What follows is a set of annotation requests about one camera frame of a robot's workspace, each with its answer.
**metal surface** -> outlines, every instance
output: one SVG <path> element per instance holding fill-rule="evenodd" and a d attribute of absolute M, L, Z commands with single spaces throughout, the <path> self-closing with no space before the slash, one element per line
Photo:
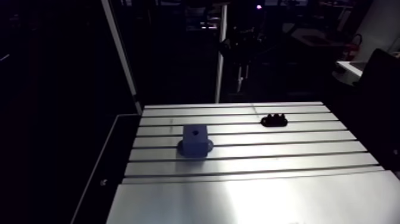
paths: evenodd
<path fill-rule="evenodd" d="M 219 158 L 278 157 L 288 155 L 335 154 L 367 151 L 356 141 L 320 142 L 283 145 L 245 145 L 214 147 L 207 156 L 208 160 Z M 176 153 L 175 148 L 147 148 L 131 150 L 130 161 L 145 160 L 185 160 Z"/>
<path fill-rule="evenodd" d="M 143 117 L 141 126 L 174 126 L 188 124 L 223 125 L 260 123 L 265 115 L 198 116 L 198 117 Z M 286 114 L 289 122 L 333 121 L 338 118 L 332 113 Z"/>
<path fill-rule="evenodd" d="M 288 105 L 323 105 L 319 101 L 310 102 L 255 102 L 238 104 L 174 104 L 174 105 L 146 105 L 146 110 L 172 109 L 172 108 L 213 108 L 213 107 L 272 107 Z"/>
<path fill-rule="evenodd" d="M 378 165 L 378 162 L 369 153 L 237 160 L 161 161 L 128 163 L 125 176 L 222 175 L 371 165 Z"/>
<path fill-rule="evenodd" d="M 215 146 L 251 144 L 288 144 L 356 140 L 349 131 L 294 132 L 243 135 L 210 135 Z M 182 137 L 137 137 L 134 148 L 176 147 Z"/>
<path fill-rule="evenodd" d="M 399 208 L 390 171 L 120 185 L 107 224 L 397 224 Z"/>
<path fill-rule="evenodd" d="M 173 117 L 173 116 L 210 116 L 210 115 L 240 115 L 265 113 L 320 113 L 329 112 L 323 105 L 287 106 L 287 107 L 239 107 L 239 108 L 185 108 L 145 110 L 143 117 Z"/>
<path fill-rule="evenodd" d="M 271 173 L 247 173 L 239 175 L 218 175 L 218 176 L 182 176 L 167 178 L 124 178 L 123 184 L 135 183 L 184 183 L 184 182 L 204 182 L 204 181 L 240 181 L 252 179 L 271 179 L 271 178 L 295 178 L 301 176 L 326 176 L 348 173 L 365 173 L 384 170 L 381 166 L 367 166 L 345 169 L 323 169 L 296 172 L 271 172 Z"/>
<path fill-rule="evenodd" d="M 311 132 L 316 130 L 346 130 L 342 122 L 299 122 L 288 123 L 285 127 L 264 127 L 259 123 L 241 125 L 209 125 L 209 135 L 239 133 L 273 133 L 273 132 Z M 182 136 L 183 126 L 140 127 L 136 136 Z"/>

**vertical post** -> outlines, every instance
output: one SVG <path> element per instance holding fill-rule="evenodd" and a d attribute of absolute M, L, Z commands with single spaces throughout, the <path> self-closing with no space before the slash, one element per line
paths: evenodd
<path fill-rule="evenodd" d="M 226 27 L 227 27 L 227 13 L 228 6 L 222 6 L 221 13 L 221 26 L 220 26 L 220 42 L 225 40 L 226 37 Z M 218 52 L 218 64 L 217 64 L 217 85 L 215 87 L 215 103 L 220 102 L 220 94 L 221 94 L 221 81 L 222 81 L 222 71 L 224 67 L 224 57 L 220 52 Z"/>
<path fill-rule="evenodd" d="M 104 13 L 105 13 L 108 25 L 111 30 L 112 38 L 114 39 L 115 47 L 117 48 L 118 56 L 120 57 L 120 61 L 121 61 L 122 68 L 124 70 L 125 78 L 126 78 L 130 93 L 133 98 L 133 103 L 135 104 L 137 113 L 141 115 L 142 107 L 140 106 L 140 103 L 138 101 L 136 101 L 136 98 L 135 98 L 135 95 L 136 95 L 135 83 L 133 82 L 130 67 L 129 67 L 128 61 L 126 59 L 126 54 L 125 54 L 125 51 L 123 48 L 123 44 L 122 44 L 118 29 L 117 29 L 117 25 L 115 23 L 113 11 L 111 10 L 110 2 L 109 2 L 109 0 L 101 0 L 101 4 L 103 5 Z"/>

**desk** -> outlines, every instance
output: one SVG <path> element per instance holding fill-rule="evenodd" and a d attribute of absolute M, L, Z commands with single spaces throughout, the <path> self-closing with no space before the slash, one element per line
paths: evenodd
<path fill-rule="evenodd" d="M 350 64 L 351 61 L 338 61 L 337 64 L 342 68 L 346 69 L 345 73 L 333 73 L 333 77 L 338 81 L 349 85 L 354 86 L 355 82 L 358 82 L 363 75 L 363 71 L 352 66 Z"/>
<path fill-rule="evenodd" d="M 259 124 L 285 113 L 286 127 Z M 176 153 L 206 124 L 205 160 Z M 321 102 L 146 106 L 108 224 L 399 223 L 400 182 Z"/>

